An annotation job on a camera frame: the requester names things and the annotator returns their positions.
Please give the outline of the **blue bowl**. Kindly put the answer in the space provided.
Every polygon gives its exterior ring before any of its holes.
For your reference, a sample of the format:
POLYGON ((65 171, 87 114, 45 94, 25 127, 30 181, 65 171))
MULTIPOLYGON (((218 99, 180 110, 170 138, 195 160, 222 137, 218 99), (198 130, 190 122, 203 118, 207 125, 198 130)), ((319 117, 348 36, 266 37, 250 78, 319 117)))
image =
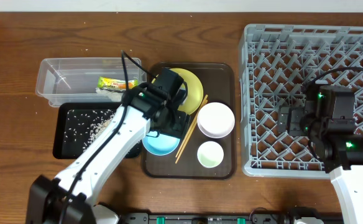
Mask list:
POLYGON ((180 139, 158 131, 149 132, 142 140, 146 150, 155 156, 165 156, 172 153, 179 145, 180 139))

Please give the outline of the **yellow plate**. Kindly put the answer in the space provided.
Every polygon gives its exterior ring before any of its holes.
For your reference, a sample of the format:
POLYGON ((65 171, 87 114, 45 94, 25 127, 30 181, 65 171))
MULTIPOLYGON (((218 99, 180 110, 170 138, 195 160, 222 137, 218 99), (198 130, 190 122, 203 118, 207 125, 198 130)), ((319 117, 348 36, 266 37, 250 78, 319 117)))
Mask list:
POLYGON ((191 71, 184 68, 171 68, 173 72, 179 74, 187 84, 187 97, 179 106, 168 105, 172 111, 182 111, 186 114, 193 114, 199 107, 203 99, 203 85, 200 79, 191 71))

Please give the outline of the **white pink bowl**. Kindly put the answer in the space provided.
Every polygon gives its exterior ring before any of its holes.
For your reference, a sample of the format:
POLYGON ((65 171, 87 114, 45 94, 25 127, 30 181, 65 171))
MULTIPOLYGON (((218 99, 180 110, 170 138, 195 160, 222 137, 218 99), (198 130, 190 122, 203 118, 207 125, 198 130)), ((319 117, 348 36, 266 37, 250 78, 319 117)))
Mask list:
POLYGON ((208 103, 200 109, 197 125, 200 131, 207 137, 215 139, 223 138, 234 129, 234 113, 223 103, 208 103))

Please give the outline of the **small white green cup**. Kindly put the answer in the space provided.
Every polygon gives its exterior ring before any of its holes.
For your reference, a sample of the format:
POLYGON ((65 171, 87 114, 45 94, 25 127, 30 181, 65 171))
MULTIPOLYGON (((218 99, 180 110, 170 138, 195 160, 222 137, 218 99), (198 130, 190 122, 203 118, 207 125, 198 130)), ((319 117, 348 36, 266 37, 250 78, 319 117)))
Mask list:
POLYGON ((224 151, 222 146, 214 141, 204 142, 197 150, 199 163, 205 168, 214 168, 222 163, 224 151))

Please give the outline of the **white tissue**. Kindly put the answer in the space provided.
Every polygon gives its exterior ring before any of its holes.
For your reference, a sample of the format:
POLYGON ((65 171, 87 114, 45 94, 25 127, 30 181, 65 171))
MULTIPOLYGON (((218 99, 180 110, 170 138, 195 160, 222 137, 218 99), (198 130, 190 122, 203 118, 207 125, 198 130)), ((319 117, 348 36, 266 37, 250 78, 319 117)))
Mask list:
POLYGON ((107 90, 96 87, 96 93, 104 95, 113 102, 119 102, 122 100, 123 91, 107 90))

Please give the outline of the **green snack wrapper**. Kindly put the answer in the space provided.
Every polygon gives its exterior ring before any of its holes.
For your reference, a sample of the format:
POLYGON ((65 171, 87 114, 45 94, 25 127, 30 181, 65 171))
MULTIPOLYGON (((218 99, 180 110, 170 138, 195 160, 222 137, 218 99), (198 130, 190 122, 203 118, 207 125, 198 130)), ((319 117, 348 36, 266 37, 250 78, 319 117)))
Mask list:
POLYGON ((139 84, 138 80, 118 80, 115 78, 99 77, 97 88, 108 91, 124 91, 139 84))

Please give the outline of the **white rice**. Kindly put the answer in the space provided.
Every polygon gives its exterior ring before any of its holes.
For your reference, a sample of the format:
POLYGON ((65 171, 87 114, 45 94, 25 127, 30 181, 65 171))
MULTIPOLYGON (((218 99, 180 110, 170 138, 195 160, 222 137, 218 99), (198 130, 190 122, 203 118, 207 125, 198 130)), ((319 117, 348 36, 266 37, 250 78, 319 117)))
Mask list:
POLYGON ((63 150, 84 152, 104 131, 115 115, 115 110, 69 110, 63 135, 63 150))

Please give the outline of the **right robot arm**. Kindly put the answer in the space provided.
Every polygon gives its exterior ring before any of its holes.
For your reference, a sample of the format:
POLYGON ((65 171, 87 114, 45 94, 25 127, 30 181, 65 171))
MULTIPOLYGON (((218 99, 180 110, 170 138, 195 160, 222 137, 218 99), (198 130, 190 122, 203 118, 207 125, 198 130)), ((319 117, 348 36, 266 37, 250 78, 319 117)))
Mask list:
POLYGON ((345 223, 363 223, 363 134, 355 134, 352 105, 282 107, 278 130, 304 136, 324 164, 345 223))

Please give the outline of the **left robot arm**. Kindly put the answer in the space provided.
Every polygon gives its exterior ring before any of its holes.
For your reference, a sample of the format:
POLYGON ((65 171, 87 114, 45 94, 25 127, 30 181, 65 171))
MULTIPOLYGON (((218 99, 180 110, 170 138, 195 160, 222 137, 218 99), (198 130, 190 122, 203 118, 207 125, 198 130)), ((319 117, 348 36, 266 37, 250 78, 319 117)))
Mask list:
POLYGON ((181 137, 186 113, 178 111, 186 90, 143 83, 124 93, 122 105, 101 135, 54 179, 36 178, 29 190, 26 223, 118 223, 97 203, 103 185, 125 155, 151 130, 181 137))

